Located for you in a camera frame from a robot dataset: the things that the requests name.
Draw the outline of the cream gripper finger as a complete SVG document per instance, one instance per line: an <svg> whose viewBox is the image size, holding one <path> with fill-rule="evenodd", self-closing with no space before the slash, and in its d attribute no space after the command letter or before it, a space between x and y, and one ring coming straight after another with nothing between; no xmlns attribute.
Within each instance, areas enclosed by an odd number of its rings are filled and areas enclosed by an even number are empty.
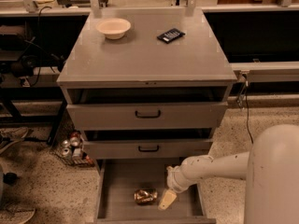
<svg viewBox="0 0 299 224"><path fill-rule="evenodd" d="M162 198L159 202L158 209L159 210L166 210L177 198L177 194L171 190L166 189L162 195Z"/></svg>

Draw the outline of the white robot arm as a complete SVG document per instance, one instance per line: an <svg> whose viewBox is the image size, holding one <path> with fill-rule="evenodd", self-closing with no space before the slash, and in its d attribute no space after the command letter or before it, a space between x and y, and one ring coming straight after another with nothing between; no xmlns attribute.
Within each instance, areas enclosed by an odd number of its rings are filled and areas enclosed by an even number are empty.
<svg viewBox="0 0 299 224"><path fill-rule="evenodd" d="M246 181L244 224L299 224L299 127L270 127L248 152L191 156L169 166L159 208L167 209L181 192L209 177Z"/></svg>

